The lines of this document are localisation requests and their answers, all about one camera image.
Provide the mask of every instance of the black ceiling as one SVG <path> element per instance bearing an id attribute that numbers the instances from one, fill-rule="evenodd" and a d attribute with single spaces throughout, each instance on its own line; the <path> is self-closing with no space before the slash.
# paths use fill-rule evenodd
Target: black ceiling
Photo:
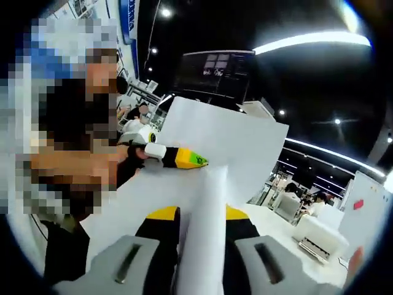
<path id="1" fill-rule="evenodd" d="M 157 93 L 171 91 L 183 53 L 203 50 L 252 50 L 285 37 L 323 30 L 348 30 L 328 0 L 162 0 L 173 10 L 169 20 L 157 17 L 150 56 L 144 70 L 157 0 L 143 0 L 139 9 L 138 58 L 141 79 L 160 85 Z M 372 30 L 362 24 L 358 33 L 372 40 Z M 278 122 L 289 125 L 288 137 L 306 141 L 368 161 L 381 128 L 386 124 L 386 92 L 378 82 L 375 48 L 351 44 L 305 44 L 257 55 L 246 100 L 264 97 Z M 220 106 L 236 109 L 234 104 Z M 278 111 L 285 109 L 285 116 Z M 342 124 L 333 123 L 340 118 Z M 351 172 L 358 165 L 297 144 L 285 145 L 341 166 Z M 371 166 L 389 171 L 393 150 L 387 149 Z M 280 159 L 296 166 L 313 166 L 321 177 L 345 186 L 352 175 L 329 165 L 283 150 Z"/>

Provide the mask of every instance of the screen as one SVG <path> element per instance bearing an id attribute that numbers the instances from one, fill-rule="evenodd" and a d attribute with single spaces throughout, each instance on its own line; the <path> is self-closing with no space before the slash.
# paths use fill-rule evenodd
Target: screen
<path id="1" fill-rule="evenodd" d="M 308 189 L 311 189 L 315 179 L 316 175 L 314 173 L 299 168 L 296 169 L 296 172 L 292 177 L 293 181 L 301 184 L 304 187 L 307 187 Z"/>
<path id="2" fill-rule="evenodd" d="M 176 71 L 174 88 L 242 103 L 254 56 L 253 51 L 235 50 L 187 53 Z"/>

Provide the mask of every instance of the white wall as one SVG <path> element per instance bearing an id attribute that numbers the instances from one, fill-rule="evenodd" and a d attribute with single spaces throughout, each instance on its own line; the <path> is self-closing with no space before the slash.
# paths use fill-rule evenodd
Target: white wall
<path id="1" fill-rule="evenodd" d="M 356 248 L 363 246 L 365 256 L 372 251 L 392 204 L 392 194 L 367 175 L 357 171 L 345 204 L 344 218 L 339 231 L 348 240 L 349 248 L 343 255 L 348 260 Z M 362 208 L 354 210 L 359 200 Z"/>

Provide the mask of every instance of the white desk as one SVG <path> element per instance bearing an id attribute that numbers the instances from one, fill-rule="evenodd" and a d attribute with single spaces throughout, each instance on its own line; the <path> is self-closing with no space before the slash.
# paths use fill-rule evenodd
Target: white desk
<path id="1" fill-rule="evenodd" d="M 260 235 L 273 237 L 293 255 L 296 255 L 302 261 L 303 271 L 313 280 L 342 288 L 347 270 L 338 261 L 332 261 L 324 266 L 308 255 L 292 239 L 293 225 L 264 206 L 244 204 L 239 209 L 248 215 Z"/>

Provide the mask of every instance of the white table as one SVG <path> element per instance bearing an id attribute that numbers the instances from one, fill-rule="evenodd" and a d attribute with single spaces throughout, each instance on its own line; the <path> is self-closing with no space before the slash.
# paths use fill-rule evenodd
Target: white table
<path id="1" fill-rule="evenodd" d="M 297 245 L 298 243 L 292 239 L 293 225 L 265 206 L 244 204 L 239 209 L 248 215 L 260 235 L 273 237 L 293 255 L 298 257 L 302 262 L 303 271 L 313 280 L 318 283 L 329 283 L 342 288 L 346 279 L 347 270 L 338 260 L 323 265 L 302 250 Z"/>

